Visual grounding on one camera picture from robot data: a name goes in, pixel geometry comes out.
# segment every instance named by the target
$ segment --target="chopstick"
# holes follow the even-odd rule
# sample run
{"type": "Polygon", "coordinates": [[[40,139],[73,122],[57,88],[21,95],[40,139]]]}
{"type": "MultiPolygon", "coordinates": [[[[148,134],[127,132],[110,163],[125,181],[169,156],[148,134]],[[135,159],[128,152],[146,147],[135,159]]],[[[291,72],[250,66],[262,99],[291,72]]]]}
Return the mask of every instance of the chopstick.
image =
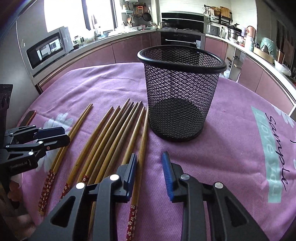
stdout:
{"type": "Polygon", "coordinates": [[[130,141],[128,143],[128,147],[127,147],[126,152],[124,154],[124,157],[122,159],[122,163],[121,163],[122,165],[127,164],[129,162],[130,158],[131,158],[131,154],[133,152],[133,147],[135,146],[135,142],[137,140],[137,135],[138,135],[138,132],[139,132],[139,128],[140,128],[140,126],[138,126],[137,129],[135,128],[132,135],[131,135],[131,139],[130,139],[130,141]]]}
{"type": "MultiPolygon", "coordinates": [[[[145,107],[143,106],[142,107],[142,110],[141,110],[141,113],[140,113],[140,115],[138,117],[137,123],[136,123],[136,125],[134,127],[133,134],[134,134],[134,132],[137,132],[138,133],[139,128],[141,126],[142,118],[144,116],[144,112],[145,112],[145,107]]],[[[120,138],[120,141],[119,141],[119,143],[118,143],[118,145],[117,145],[114,153],[113,153],[113,156],[112,156],[112,158],[110,160],[110,163],[109,163],[109,165],[108,165],[108,167],[107,167],[107,169],[105,171],[105,175],[104,175],[103,179],[105,177],[111,175],[111,171],[113,170],[113,168],[115,166],[115,163],[118,160],[119,154],[122,151],[122,147],[123,147],[123,145],[124,145],[124,143],[126,141],[126,138],[128,136],[128,133],[129,133],[129,129],[126,128],[125,131],[124,131],[124,133],[123,133],[123,135],[122,135],[122,137],[120,138]]]]}
{"type": "MultiPolygon", "coordinates": [[[[69,131],[68,133],[68,136],[70,137],[70,135],[72,134],[72,132],[74,131],[74,128],[77,126],[79,120],[83,117],[83,115],[86,113],[86,111],[88,110],[88,108],[90,107],[90,105],[92,104],[89,104],[89,106],[84,110],[84,112],[81,114],[81,116],[79,117],[79,119],[77,120],[77,122],[73,125],[73,127],[71,128],[71,130],[69,131]]],[[[46,180],[44,182],[44,185],[43,185],[43,188],[42,188],[42,192],[41,192],[41,196],[40,196],[40,199],[39,199],[39,203],[38,203],[38,211],[40,212],[41,211],[41,206],[42,206],[42,202],[43,202],[43,197],[44,197],[44,194],[46,192],[46,188],[47,188],[47,185],[48,185],[48,182],[49,180],[51,180],[52,178],[52,171],[54,169],[54,166],[55,164],[57,163],[57,160],[62,152],[63,148],[60,148],[55,156],[55,159],[51,165],[51,168],[47,174],[47,177],[46,177],[46,180]]]]}
{"type": "MultiPolygon", "coordinates": [[[[99,183],[99,182],[102,181],[103,177],[106,175],[107,167],[109,167],[109,166],[110,166],[110,168],[113,167],[114,162],[110,163],[111,158],[113,157],[115,150],[118,149],[117,148],[118,143],[119,143],[119,141],[121,140],[122,137],[123,137],[123,141],[122,141],[122,145],[123,145],[125,137],[128,135],[129,130],[132,127],[135,118],[137,117],[137,113],[138,113],[139,109],[141,108],[141,104],[142,104],[142,102],[139,103],[139,105],[136,107],[134,112],[133,112],[133,110],[130,112],[129,116],[127,117],[126,121],[124,122],[123,126],[121,127],[115,141],[113,142],[113,144],[112,144],[112,146],[111,146],[111,148],[110,148],[110,150],[109,150],[109,152],[108,152],[108,154],[107,154],[107,156],[106,156],[106,158],[105,158],[105,160],[104,160],[104,162],[103,162],[103,164],[101,166],[101,169],[100,169],[99,174],[98,174],[98,176],[97,176],[97,178],[95,180],[95,183],[99,183]]],[[[140,113],[140,116],[139,116],[138,120],[141,118],[143,109],[145,109],[145,107],[142,108],[142,111],[140,113]]]]}
{"type": "Polygon", "coordinates": [[[136,103],[133,107],[133,102],[130,104],[130,106],[126,109],[125,113],[123,114],[123,116],[121,117],[120,121],[118,122],[118,125],[115,127],[113,133],[111,134],[108,142],[106,143],[106,146],[104,147],[97,163],[96,163],[96,166],[91,174],[91,176],[89,177],[89,181],[88,181],[88,185],[90,184],[94,184],[97,176],[98,176],[98,173],[100,171],[100,168],[107,156],[107,153],[113,143],[113,141],[115,140],[118,132],[120,131],[121,127],[123,126],[123,123],[125,122],[125,120],[128,118],[128,116],[130,116],[131,113],[133,113],[136,109],[136,107],[138,106],[138,103],[136,103]]]}
{"type": "Polygon", "coordinates": [[[91,163],[92,158],[94,157],[94,154],[96,153],[96,150],[98,149],[99,145],[101,144],[102,139],[104,138],[104,136],[106,135],[106,132],[108,131],[109,127],[111,126],[112,122],[114,121],[115,117],[117,116],[118,112],[120,111],[120,106],[118,106],[115,111],[113,112],[113,114],[111,115],[111,117],[109,118],[109,120],[107,121],[107,124],[105,125],[105,127],[103,128],[102,132],[100,133],[98,139],[96,140],[93,148],[91,149],[91,152],[89,153],[86,162],[80,172],[80,175],[78,177],[77,183],[82,182],[83,177],[91,163]]]}
{"type": "Polygon", "coordinates": [[[138,211],[138,202],[141,190],[141,181],[142,181],[142,173],[145,161],[145,151],[146,151],[146,143],[147,143],[147,133],[148,133],[148,120],[149,120],[149,112],[148,109],[146,111],[143,134],[141,139],[141,145],[139,150],[139,157],[138,157],[138,164],[137,164],[137,171],[135,182],[133,186],[133,194],[131,198],[131,209],[130,215],[128,219],[128,229],[126,234],[127,241],[133,241],[133,236],[136,227],[136,218],[137,218],[137,211],[138,211]]]}
{"type": "Polygon", "coordinates": [[[61,195],[61,199],[68,193],[68,191],[71,189],[71,185],[73,184],[74,178],[77,174],[78,169],[80,168],[80,166],[82,165],[85,156],[91,146],[91,144],[94,142],[95,138],[97,137],[100,129],[102,128],[102,126],[104,125],[105,121],[107,120],[109,114],[112,112],[113,110],[113,106],[107,111],[107,113],[105,114],[105,116],[103,117],[103,119],[101,120],[101,122],[98,124],[97,128],[94,130],[94,132],[92,133],[91,137],[89,138],[89,140],[87,141],[87,143],[85,144],[83,150],[81,151],[75,166],[72,168],[71,173],[68,176],[66,185],[64,187],[63,193],[61,195]]]}
{"type": "MultiPolygon", "coordinates": [[[[89,106],[87,107],[86,111],[83,113],[83,115],[81,116],[81,118],[77,121],[77,125],[75,126],[75,128],[73,128],[73,131],[71,132],[71,134],[69,135],[70,137],[70,142],[74,139],[76,133],[78,132],[80,126],[82,125],[82,123],[84,122],[85,118],[87,117],[89,111],[91,110],[93,104],[89,104],[89,106]]],[[[69,148],[71,144],[69,144],[68,146],[65,146],[62,148],[62,151],[57,159],[56,164],[54,165],[54,168],[52,170],[52,174],[51,174],[51,179],[48,181],[47,187],[46,187],[46,192],[44,193],[44,197],[43,197],[43,201],[42,201],[42,205],[41,205],[41,211],[40,214],[41,216],[45,215],[45,211],[46,211],[46,206],[47,206],[47,200],[48,197],[50,195],[51,189],[52,189],[52,184],[54,182],[54,178],[59,170],[59,166],[62,163],[62,160],[69,148]]]]}
{"type": "MultiPolygon", "coordinates": [[[[94,183],[99,183],[102,181],[102,179],[106,176],[107,174],[107,170],[109,169],[111,170],[113,168],[113,166],[116,163],[116,160],[118,159],[118,156],[122,150],[122,146],[124,144],[124,141],[126,140],[126,137],[129,133],[130,128],[132,127],[132,124],[137,116],[138,110],[141,108],[142,105],[142,101],[139,102],[139,105],[136,107],[136,105],[133,107],[133,110],[130,112],[128,118],[126,119],[124,125],[121,128],[121,131],[124,129],[122,135],[118,134],[116,137],[116,140],[114,141],[112,147],[110,148],[106,159],[104,160],[104,163],[99,171],[99,174],[95,180],[94,183]]],[[[145,112],[145,107],[142,107],[141,113],[138,117],[136,126],[133,130],[132,136],[137,137],[141,122],[142,122],[142,118],[145,112]]],[[[95,210],[96,210],[96,206],[95,206],[96,202],[93,202],[92,207],[91,207],[91,216],[90,216],[90,222],[89,222],[89,232],[91,230],[91,227],[94,224],[94,215],[95,215],[95,210]]]]}
{"type": "Polygon", "coordinates": [[[90,164],[89,164],[89,167],[87,168],[87,171],[82,179],[82,182],[84,182],[85,184],[87,184],[89,182],[89,178],[96,166],[96,163],[103,151],[103,149],[105,148],[106,146],[106,143],[108,142],[110,136],[112,135],[114,129],[116,128],[118,122],[120,121],[124,111],[125,111],[125,107],[127,106],[128,102],[129,102],[130,99],[128,99],[125,104],[123,105],[122,109],[119,111],[119,113],[117,114],[117,116],[115,117],[114,121],[112,122],[111,126],[109,127],[108,131],[106,132],[103,140],[101,141],[98,149],[96,150],[90,164]]]}

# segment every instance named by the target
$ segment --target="flower print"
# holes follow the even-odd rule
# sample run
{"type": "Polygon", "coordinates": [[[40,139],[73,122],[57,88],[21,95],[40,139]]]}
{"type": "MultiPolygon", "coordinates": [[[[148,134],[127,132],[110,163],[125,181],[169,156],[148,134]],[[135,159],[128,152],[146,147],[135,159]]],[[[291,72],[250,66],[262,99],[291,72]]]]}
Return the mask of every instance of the flower print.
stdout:
{"type": "MultiPolygon", "coordinates": [[[[73,119],[69,118],[67,119],[68,113],[60,113],[54,120],[52,117],[48,121],[46,121],[43,125],[43,129],[51,128],[51,127],[63,127],[65,129],[65,133],[68,134],[69,132],[66,132],[70,128],[70,126],[73,123],[73,119]]],[[[40,171],[41,167],[43,166],[44,172],[48,172],[50,170],[50,167],[55,159],[55,156],[57,155],[57,152],[59,149],[54,149],[46,152],[46,155],[39,159],[38,161],[38,167],[36,168],[36,172],[40,171]]]]}
{"type": "Polygon", "coordinates": [[[291,117],[289,117],[285,112],[281,111],[278,107],[274,106],[273,104],[271,104],[274,108],[274,110],[278,113],[278,115],[281,115],[284,119],[284,121],[286,122],[286,124],[290,124],[290,126],[293,128],[295,123],[293,121],[293,119],[291,117]]]}

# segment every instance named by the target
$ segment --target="wire basket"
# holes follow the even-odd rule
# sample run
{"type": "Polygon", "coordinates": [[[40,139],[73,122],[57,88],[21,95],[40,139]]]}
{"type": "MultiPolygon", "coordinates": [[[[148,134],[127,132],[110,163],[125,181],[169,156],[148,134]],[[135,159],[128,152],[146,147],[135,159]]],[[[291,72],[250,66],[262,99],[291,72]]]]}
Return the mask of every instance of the wire basket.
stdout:
{"type": "Polygon", "coordinates": [[[198,136],[219,73],[227,68],[225,62],[207,51],[179,45],[143,49],[138,52],[138,59],[144,63],[153,132],[177,142],[198,136]]]}

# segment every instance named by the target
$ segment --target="silver screw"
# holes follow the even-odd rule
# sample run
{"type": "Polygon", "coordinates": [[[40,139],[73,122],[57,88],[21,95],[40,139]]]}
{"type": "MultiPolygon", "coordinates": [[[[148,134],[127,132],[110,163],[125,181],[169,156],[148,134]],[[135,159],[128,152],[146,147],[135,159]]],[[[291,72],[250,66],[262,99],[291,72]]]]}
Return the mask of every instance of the silver screw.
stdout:
{"type": "Polygon", "coordinates": [[[183,179],[183,180],[188,180],[189,178],[190,178],[190,176],[188,174],[181,175],[181,179],[183,179]]]}
{"type": "Polygon", "coordinates": [[[85,187],[85,184],[84,183],[77,183],[76,186],[75,186],[77,189],[82,189],[85,187]]]}
{"type": "Polygon", "coordinates": [[[221,188],[223,188],[224,186],[223,186],[223,183],[221,183],[221,182],[217,182],[217,183],[215,183],[215,188],[218,188],[218,189],[221,189],[221,188]]]}
{"type": "Polygon", "coordinates": [[[110,176],[110,180],[111,181],[116,181],[116,180],[118,180],[119,179],[119,176],[117,175],[117,174],[112,174],[111,176],[110,176]]]}

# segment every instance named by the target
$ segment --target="shelf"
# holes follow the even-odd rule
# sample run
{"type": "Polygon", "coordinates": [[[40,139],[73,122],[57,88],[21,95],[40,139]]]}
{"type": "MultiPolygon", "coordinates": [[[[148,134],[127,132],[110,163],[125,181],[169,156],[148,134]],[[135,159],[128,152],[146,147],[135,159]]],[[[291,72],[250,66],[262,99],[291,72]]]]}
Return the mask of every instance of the shelf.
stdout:
{"type": "Polygon", "coordinates": [[[132,10],[122,10],[122,13],[125,13],[126,15],[132,15],[133,11],[132,10]]]}

